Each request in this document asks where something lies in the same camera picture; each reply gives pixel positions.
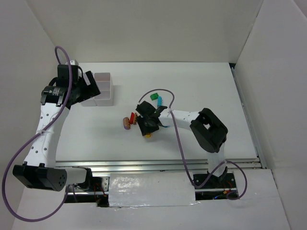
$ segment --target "white container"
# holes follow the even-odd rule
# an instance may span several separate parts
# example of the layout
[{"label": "white container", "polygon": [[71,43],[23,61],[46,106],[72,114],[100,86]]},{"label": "white container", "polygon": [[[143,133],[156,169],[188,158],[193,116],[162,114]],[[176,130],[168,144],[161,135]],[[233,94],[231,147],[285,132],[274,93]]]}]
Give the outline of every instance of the white container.
[{"label": "white container", "polygon": [[94,79],[100,94],[94,97],[97,106],[113,105],[113,82],[110,73],[95,73]]},{"label": "white container", "polygon": [[86,106],[97,106],[95,100],[94,100],[94,97],[90,98],[90,99],[87,99],[83,102],[80,102],[80,104],[84,107]]},{"label": "white container", "polygon": [[[81,102],[82,106],[112,106],[113,105],[113,82],[110,73],[94,73],[96,84],[100,94]],[[87,85],[90,84],[86,74],[83,74]]]}]

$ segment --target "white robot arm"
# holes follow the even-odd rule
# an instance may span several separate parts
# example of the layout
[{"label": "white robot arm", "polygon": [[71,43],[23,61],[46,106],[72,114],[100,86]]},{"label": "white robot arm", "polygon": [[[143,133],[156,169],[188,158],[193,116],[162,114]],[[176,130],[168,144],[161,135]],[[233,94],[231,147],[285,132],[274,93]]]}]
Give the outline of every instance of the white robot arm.
[{"label": "white robot arm", "polygon": [[[142,135],[153,133],[159,127],[174,126],[173,118],[166,106],[159,106],[155,109],[150,103],[143,101],[137,105],[136,111],[140,113],[137,118]],[[228,129],[207,108],[200,112],[186,112],[172,110],[177,127],[193,132],[199,145],[207,152],[208,172],[212,172],[221,162],[225,161],[224,143]],[[220,166],[213,175],[221,181],[227,173],[225,165]]]},{"label": "white robot arm", "polygon": [[92,182],[93,176],[90,169],[55,169],[57,146],[70,107],[100,93],[90,71],[86,73],[90,81],[87,85],[83,75],[79,77],[80,67],[72,65],[71,68],[73,87],[62,114],[48,130],[43,130],[63,106],[68,90],[68,65],[58,65],[58,77],[54,78],[42,91],[41,114],[36,131],[36,133],[41,132],[41,135],[32,143],[24,163],[14,166],[13,174],[28,188],[61,191],[66,185],[78,184],[86,189]]}]

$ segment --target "blue block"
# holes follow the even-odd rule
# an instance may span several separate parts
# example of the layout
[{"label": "blue block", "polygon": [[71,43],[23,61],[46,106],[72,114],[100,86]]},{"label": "blue block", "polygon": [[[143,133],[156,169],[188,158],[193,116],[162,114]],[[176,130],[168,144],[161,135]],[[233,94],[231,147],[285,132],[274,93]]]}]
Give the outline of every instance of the blue block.
[{"label": "blue block", "polygon": [[158,107],[162,106],[162,97],[158,96]]}]

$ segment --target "black bracket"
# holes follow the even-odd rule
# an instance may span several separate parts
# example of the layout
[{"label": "black bracket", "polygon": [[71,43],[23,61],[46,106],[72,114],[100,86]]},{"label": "black bracket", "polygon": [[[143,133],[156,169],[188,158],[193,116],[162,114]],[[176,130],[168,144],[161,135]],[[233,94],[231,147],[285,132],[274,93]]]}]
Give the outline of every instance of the black bracket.
[{"label": "black bracket", "polygon": [[[100,94],[99,88],[91,71],[86,72],[90,82],[86,84],[83,76],[79,77],[78,66],[72,65],[72,88],[66,107],[70,109],[73,104],[85,101]],[[41,104],[54,103],[61,106],[66,98],[69,85],[68,65],[58,65],[58,77],[51,80],[44,88],[41,95]]]},{"label": "black bracket", "polygon": [[228,129],[208,108],[199,112],[199,116],[191,122],[190,128],[199,145],[207,152],[219,152],[226,141]]},{"label": "black bracket", "polygon": [[28,166],[15,165],[13,175],[27,188],[61,191],[65,187],[67,173],[65,169],[46,168],[44,164]]},{"label": "black bracket", "polygon": [[159,106],[156,109],[153,107],[153,105],[146,101],[143,101],[141,104],[137,105],[136,111],[141,115],[137,117],[137,123],[143,136],[159,130],[159,126],[162,126],[159,116],[166,108],[166,106]]}]

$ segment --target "small object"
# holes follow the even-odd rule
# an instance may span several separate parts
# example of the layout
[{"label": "small object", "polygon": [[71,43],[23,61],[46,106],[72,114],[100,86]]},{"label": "small object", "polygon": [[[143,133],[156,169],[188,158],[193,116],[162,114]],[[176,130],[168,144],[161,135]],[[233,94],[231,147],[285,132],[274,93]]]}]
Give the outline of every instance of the small object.
[{"label": "small object", "polygon": [[129,120],[130,125],[133,124],[134,116],[135,116],[134,113],[131,113],[130,120]]},{"label": "small object", "polygon": [[138,117],[137,113],[134,113],[134,119],[133,119],[133,124],[136,125],[136,118]]},{"label": "small object", "polygon": [[125,117],[125,118],[123,119],[123,124],[124,124],[124,128],[125,128],[126,130],[130,129],[129,118]]},{"label": "small object", "polygon": [[162,106],[162,97],[158,96],[158,107]]},{"label": "small object", "polygon": [[151,133],[147,133],[147,134],[145,135],[146,138],[151,138],[151,136],[152,136]]},{"label": "small object", "polygon": [[158,97],[159,97],[158,93],[153,93],[152,95],[150,95],[150,98],[151,98],[152,101],[157,100]]}]

